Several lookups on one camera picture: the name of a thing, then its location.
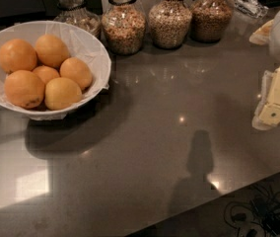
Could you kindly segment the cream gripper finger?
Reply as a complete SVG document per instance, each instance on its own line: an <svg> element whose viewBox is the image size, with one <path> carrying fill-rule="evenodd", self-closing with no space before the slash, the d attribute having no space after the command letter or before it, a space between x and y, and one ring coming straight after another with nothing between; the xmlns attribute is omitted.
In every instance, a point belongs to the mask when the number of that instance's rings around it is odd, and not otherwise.
<svg viewBox="0 0 280 237"><path fill-rule="evenodd" d="M252 126L268 130L280 124L280 67L265 71L261 81L260 102L252 119Z"/></svg>

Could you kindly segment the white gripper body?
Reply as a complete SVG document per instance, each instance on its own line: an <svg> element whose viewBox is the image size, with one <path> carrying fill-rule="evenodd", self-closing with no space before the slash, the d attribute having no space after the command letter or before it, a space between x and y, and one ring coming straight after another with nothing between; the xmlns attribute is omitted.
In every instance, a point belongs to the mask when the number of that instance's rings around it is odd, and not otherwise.
<svg viewBox="0 0 280 237"><path fill-rule="evenodd" d="M249 41L257 45L266 45L269 44L270 31L273 25L273 21L270 20L258 28L254 33L249 37Z"/></svg>

